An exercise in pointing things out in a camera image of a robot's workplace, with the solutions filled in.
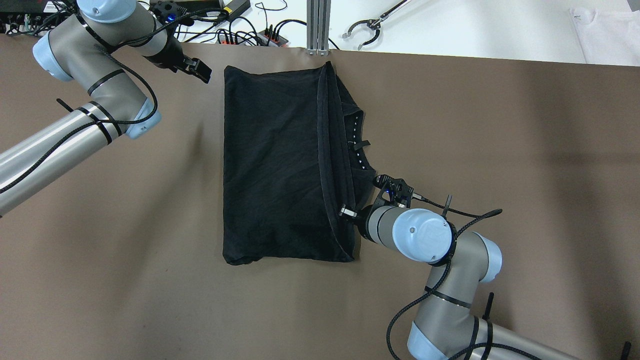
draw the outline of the metal post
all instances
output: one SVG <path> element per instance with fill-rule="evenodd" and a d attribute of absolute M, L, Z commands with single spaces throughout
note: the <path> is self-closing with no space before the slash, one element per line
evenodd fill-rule
<path fill-rule="evenodd" d="M 331 0 L 307 0 L 307 52 L 329 54 L 329 14 Z"/>

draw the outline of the light blue joint cover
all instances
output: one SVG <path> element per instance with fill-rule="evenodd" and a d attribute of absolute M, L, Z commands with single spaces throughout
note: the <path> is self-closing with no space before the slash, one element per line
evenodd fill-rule
<path fill-rule="evenodd" d="M 415 326 L 415 322 L 411 323 L 411 332 L 406 347 L 409 348 L 411 355 L 418 360 L 447 360 L 447 357 Z"/>
<path fill-rule="evenodd" d="M 402 255 L 437 263 L 449 251 L 452 235 L 443 217 L 427 209 L 409 209 L 394 222 L 392 236 Z"/>
<path fill-rule="evenodd" d="M 53 51 L 51 51 L 51 46 L 49 45 L 48 31 L 33 46 L 33 57 L 36 58 L 36 61 L 40 66 L 49 72 L 54 78 L 62 81 L 71 81 L 74 79 L 69 76 L 62 67 L 60 67 L 56 57 L 53 55 Z"/>
<path fill-rule="evenodd" d="M 480 282 L 491 282 L 495 279 L 495 276 L 498 275 L 502 268 L 502 251 L 500 251 L 498 245 L 493 241 L 485 238 L 475 231 L 474 234 L 480 236 L 480 239 L 482 239 L 484 243 L 484 247 L 486 247 L 486 253 L 489 256 L 489 266 L 486 269 L 486 275 L 482 280 L 480 280 Z"/>
<path fill-rule="evenodd" d="M 142 108 L 140 108 L 140 111 L 136 115 L 136 118 L 133 120 L 139 120 L 139 119 L 142 119 L 143 117 L 146 117 L 151 113 L 151 110 L 153 109 L 154 109 L 154 105 L 151 102 L 151 100 L 149 99 L 145 100 L 145 103 L 142 104 Z M 129 128 L 127 129 L 126 134 L 128 137 L 135 140 L 139 138 L 142 134 L 151 130 L 152 127 L 156 126 L 156 124 L 159 123 L 161 119 L 162 119 L 162 115 L 160 114 L 160 111 L 156 111 L 156 113 L 153 114 L 153 116 L 151 116 L 149 119 L 139 124 L 129 125 Z"/>
<path fill-rule="evenodd" d="M 89 19 L 112 24 L 131 16 L 136 9 L 136 0 L 77 0 L 78 7 Z"/>

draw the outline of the metal tongs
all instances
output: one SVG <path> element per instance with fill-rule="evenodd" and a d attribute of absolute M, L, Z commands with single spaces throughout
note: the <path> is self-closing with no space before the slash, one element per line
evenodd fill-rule
<path fill-rule="evenodd" d="M 369 45 L 372 42 L 376 41 L 378 39 L 378 37 L 380 36 L 380 24 L 386 20 L 389 16 L 391 16 L 391 14 L 393 14 L 394 12 L 398 11 L 401 7 L 403 7 L 404 5 L 406 5 L 407 3 L 409 3 L 411 0 L 402 0 L 399 3 L 395 4 L 391 9 L 385 11 L 384 13 L 382 13 L 382 15 L 380 15 L 377 19 L 367 19 L 367 20 L 360 20 L 360 21 L 356 21 L 353 23 L 353 25 L 351 25 L 349 27 L 349 29 L 347 30 L 346 33 L 342 34 L 342 38 L 348 38 L 351 36 L 351 32 L 353 31 L 353 29 L 355 29 L 356 26 L 364 24 L 366 25 L 369 29 L 371 29 L 371 31 L 375 31 L 376 33 L 373 35 L 373 37 L 365 42 L 363 42 L 362 44 L 360 44 L 358 46 L 358 50 L 361 50 L 363 46 L 365 45 Z"/>

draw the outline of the silver arm segment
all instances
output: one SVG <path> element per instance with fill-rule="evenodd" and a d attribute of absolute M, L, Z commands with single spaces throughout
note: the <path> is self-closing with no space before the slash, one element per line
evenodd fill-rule
<path fill-rule="evenodd" d="M 77 3 L 79 15 L 69 17 L 42 37 L 34 46 L 34 55 L 54 77 L 75 79 L 93 101 L 0 154 L 0 217 L 118 136 L 126 133 L 137 138 L 160 121 L 156 112 L 134 124 L 148 117 L 153 105 L 106 54 L 122 42 L 155 31 L 160 23 L 136 0 Z M 160 62 L 154 58 L 158 54 L 169 53 L 181 61 L 185 58 L 182 49 L 171 40 L 163 30 L 132 46 L 156 65 Z M 33 165 L 73 130 L 76 133 L 33 170 Z M 25 177 L 30 168 L 33 172 Z"/>
<path fill-rule="evenodd" d="M 406 257 L 437 265 L 450 255 L 452 232 L 446 220 L 426 209 L 383 206 L 365 220 L 366 237 L 397 250 Z M 418 360 L 447 360 L 467 348 L 474 333 L 476 317 L 469 313 L 480 282 L 490 282 L 500 272 L 502 254 L 498 246 L 478 233 L 463 233 L 456 242 L 450 271 L 429 297 L 423 300 L 412 324 L 408 340 L 411 354 Z M 440 280 L 444 266 L 431 269 L 425 293 Z M 477 319 L 475 344 L 491 337 L 493 344 L 522 350 L 544 360 L 577 360 L 576 357 L 529 340 L 503 327 Z M 475 349 L 470 359 L 482 357 L 484 348 Z M 489 360 L 527 359 L 503 348 L 493 347 Z"/>

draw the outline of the black t-shirt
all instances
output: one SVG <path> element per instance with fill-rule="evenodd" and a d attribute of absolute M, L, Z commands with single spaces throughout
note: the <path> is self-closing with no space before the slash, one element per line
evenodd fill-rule
<path fill-rule="evenodd" d="M 363 117 L 331 63 L 259 75 L 225 69 L 227 263 L 354 260 L 354 229 L 339 211 L 362 208 L 371 194 Z"/>

